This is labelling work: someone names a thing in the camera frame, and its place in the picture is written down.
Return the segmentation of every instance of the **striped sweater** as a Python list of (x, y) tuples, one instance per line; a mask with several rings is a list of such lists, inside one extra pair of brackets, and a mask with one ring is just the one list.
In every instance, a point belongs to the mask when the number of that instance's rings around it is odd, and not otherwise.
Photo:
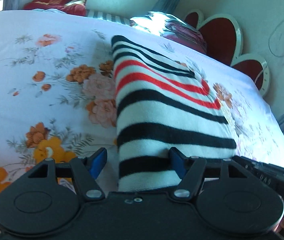
[(234, 155), (220, 103), (200, 75), (123, 36), (113, 37), (112, 49), (120, 191), (177, 185), (171, 147), (186, 156)]

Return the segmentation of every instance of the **floral bed sheet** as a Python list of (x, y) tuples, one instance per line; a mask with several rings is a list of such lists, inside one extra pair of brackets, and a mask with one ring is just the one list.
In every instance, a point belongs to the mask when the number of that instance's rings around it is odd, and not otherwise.
[[(246, 75), (178, 43), (129, 26), (38, 11), (0, 12), (0, 192), (47, 157), (68, 162), (100, 147), (98, 178), (117, 189), (111, 38), (123, 35), (201, 75), (232, 127), (237, 155), (284, 167), (284, 136)], [(73, 190), (69, 179), (59, 183)]]

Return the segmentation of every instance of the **striped fabric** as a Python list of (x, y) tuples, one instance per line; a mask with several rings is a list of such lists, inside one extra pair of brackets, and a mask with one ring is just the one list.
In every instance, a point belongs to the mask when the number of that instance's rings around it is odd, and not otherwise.
[(128, 25), (128, 26), (130, 26), (131, 24), (131, 21), (129, 19), (126, 19), (121, 16), (115, 16), (113, 14), (103, 13), (103, 12), (99, 12), (95, 10), (86, 10), (86, 11), (87, 11), (86, 16), (89, 18), (102, 19), (105, 21), (121, 23), (121, 24)]
[(168, 150), (227, 158), (236, 143), (215, 93), (197, 73), (123, 36), (112, 39), (120, 191), (177, 185)]

